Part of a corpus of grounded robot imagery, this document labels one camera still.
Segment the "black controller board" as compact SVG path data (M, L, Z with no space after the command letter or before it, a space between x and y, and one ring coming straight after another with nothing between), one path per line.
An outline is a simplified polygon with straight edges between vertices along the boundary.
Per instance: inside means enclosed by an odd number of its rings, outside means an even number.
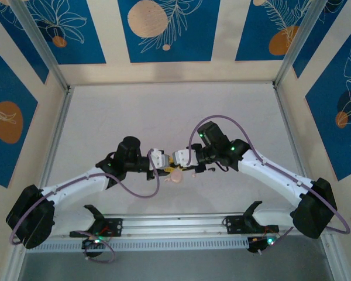
M69 233L71 238L82 238L82 249L105 249L105 241L97 234L92 234L87 231L71 231Z
M268 247L273 246L279 239L279 235L266 235L263 237L248 237L248 251L250 253L261 253Z

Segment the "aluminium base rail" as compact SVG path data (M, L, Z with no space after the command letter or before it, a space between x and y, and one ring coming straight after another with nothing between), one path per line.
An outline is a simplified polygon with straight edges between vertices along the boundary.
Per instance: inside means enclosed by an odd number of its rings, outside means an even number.
M121 218L123 237L203 237L226 236L222 224L226 216L238 213L209 214L105 214L107 218Z

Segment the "aluminium side rail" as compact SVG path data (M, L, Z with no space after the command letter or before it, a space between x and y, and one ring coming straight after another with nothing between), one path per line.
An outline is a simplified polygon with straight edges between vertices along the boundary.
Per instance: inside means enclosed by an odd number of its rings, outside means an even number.
M295 141L295 137L294 137L294 134L293 134L293 130L292 130L291 126L290 126L291 125L290 124L290 116L289 116L289 114L287 112L287 109L285 107L284 98L281 96L281 94L280 94L280 92L278 90L278 87L275 85L275 83L273 83L273 89L274 89L274 93L275 93L275 96L276 96L276 99L277 99L278 107L279 107L280 112L281 112L281 116L282 116L282 119L283 119L285 130L286 130L289 142L290 142L291 150L292 150L292 153L294 155L294 159L295 159L295 162L296 162L296 166L297 166L298 172L300 173L300 175L306 176L307 173L305 171L304 165L302 164L301 157L300 157L300 154L299 154L299 151L298 151L298 148L297 148L297 144L296 144L296 141Z
M70 86L68 88L68 91L66 92L64 98L63 98L63 102L61 104L61 108L60 108L60 111L58 113L56 126L55 126L55 129L53 130L53 133L52 133L51 143L50 143L49 151L47 153L43 172L42 172L42 175L40 177L40 181L39 181L40 187L47 186L47 183L49 181L50 173L51 173L51 170L53 167L54 159L56 157L57 149L58 149L59 142L61 139L64 124L66 122L66 118L67 118L68 110L69 110L71 100L73 97L73 93L74 93L74 87Z

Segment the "aluminium frame post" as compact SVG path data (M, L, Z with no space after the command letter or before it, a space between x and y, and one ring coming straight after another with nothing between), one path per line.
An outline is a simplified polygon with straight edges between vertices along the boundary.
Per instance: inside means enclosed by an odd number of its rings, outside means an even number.
M340 265L339 255L335 248L333 235L323 234L321 235L321 241L334 281L343 281L343 268Z
M22 245L10 247L0 281L18 281L26 249Z
M322 10L324 9L328 0L312 0L311 5L309 7L308 12L305 14L303 21L301 22L298 32L293 39L288 52L284 56L283 62L273 80L273 87L275 90L283 82L287 72L289 71L290 67L295 62L295 59L298 57L299 52L301 51L302 47L304 46L305 42L311 31L313 30L319 15L321 14Z
M22 0L8 0L8 2L19 23L21 24L28 38L32 42L32 45L35 47L36 51L38 52L46 67L49 69L49 72L52 73L58 85L65 92L68 92L70 86L66 82L66 79L59 68L56 58L50 50L49 45L44 39L39 28L37 27L37 24L33 19L32 15L30 14L29 10L27 9L26 5Z

